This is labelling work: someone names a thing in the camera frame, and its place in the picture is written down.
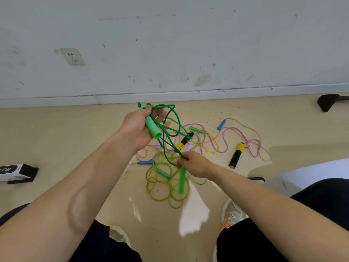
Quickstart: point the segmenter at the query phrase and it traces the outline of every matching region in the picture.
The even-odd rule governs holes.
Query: green jump rope
[[[178,117],[176,111],[174,111],[174,108],[175,108],[175,107],[176,107],[175,105],[164,105],[164,104],[159,104],[159,105],[153,106],[153,107],[151,108],[151,114],[150,114],[148,117],[146,117],[146,126],[147,126],[147,128],[149,129],[149,131],[151,132],[151,135],[153,136],[154,139],[157,139],[158,141],[161,139],[161,140],[163,141],[164,144],[167,143],[169,146],[171,146],[171,147],[175,150],[175,152],[177,152],[182,158],[184,158],[183,155],[182,155],[182,153],[180,152],[179,149],[176,148],[176,146],[174,145],[174,143],[173,143],[173,141],[171,140],[170,137],[176,137],[176,136],[179,135],[179,134],[183,135],[184,137],[187,137],[188,139],[192,139],[192,137],[190,137],[189,134],[188,134],[188,132],[185,130],[185,128],[181,126],[181,124],[180,124],[180,119],[179,119],[179,117]],[[163,108],[169,108],[170,111],[167,113],[166,117],[163,119],[163,121],[162,121],[163,124],[160,124],[160,123],[154,118],[154,116],[153,116],[153,111],[154,111],[155,109],[163,109]],[[141,105],[140,102],[138,102],[138,109],[139,109],[139,110],[145,109],[145,108],[142,108],[142,105]],[[176,118],[177,118],[176,123],[178,124],[178,130],[175,130],[175,129],[173,129],[173,128],[170,128],[170,127],[167,127],[167,126],[164,125],[164,124],[166,123],[166,120],[167,120],[167,118],[168,118],[168,116],[169,116],[169,114],[170,114],[171,112],[172,112],[172,113],[176,116]],[[186,134],[181,133],[181,131],[180,131],[181,128],[184,129],[184,131],[185,131]],[[173,134],[169,134],[169,133],[167,132],[167,130],[171,130],[171,132],[173,132]],[[164,150],[164,156],[165,156],[166,160],[167,160],[171,165],[176,166],[175,163],[171,162],[171,161],[168,159],[168,157],[167,157],[167,155],[166,155],[166,151],[165,151],[165,145],[163,145],[160,141],[159,141],[159,143],[160,143],[160,146],[161,146],[161,147],[163,148],[163,150]],[[179,194],[183,194],[183,193],[184,193],[185,172],[186,172],[186,169],[185,169],[184,167],[181,167],[180,170],[179,170],[179,184],[178,184],[178,193],[179,193]]]

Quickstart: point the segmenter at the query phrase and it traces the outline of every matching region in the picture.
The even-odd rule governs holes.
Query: black pants
[[[325,179],[291,198],[312,208],[349,231],[349,180]],[[22,210],[20,206],[0,218],[0,226]],[[217,260],[226,261],[287,261],[264,236],[251,219],[243,220],[229,229],[224,229],[217,239]],[[85,238],[70,261],[134,261],[141,257],[125,243],[109,238],[109,227],[94,221]]]

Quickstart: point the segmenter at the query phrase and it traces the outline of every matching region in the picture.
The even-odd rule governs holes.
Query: blue jump rope handle
[[[220,124],[219,124],[219,126],[217,127],[217,130],[221,130],[222,129],[222,127],[224,126],[224,124],[225,124],[225,121],[226,121],[226,119],[224,119]]]
[[[153,164],[153,162],[155,163],[155,161],[140,161],[140,162],[137,162],[137,164]]]

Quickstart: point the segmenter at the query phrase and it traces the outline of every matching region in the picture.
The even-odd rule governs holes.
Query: electrical outlet
[[[61,48],[61,53],[69,65],[85,65],[79,51],[76,48]]]

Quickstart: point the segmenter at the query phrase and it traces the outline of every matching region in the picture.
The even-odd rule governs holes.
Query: person
[[[68,176],[4,215],[1,261],[141,261],[122,229],[94,219],[128,162],[151,141],[145,127],[150,113],[147,106],[127,114],[120,129]],[[154,110],[158,121],[165,115]],[[183,156],[177,167],[215,182],[232,199],[214,260],[349,261],[348,180],[323,180],[288,198],[196,152]]]

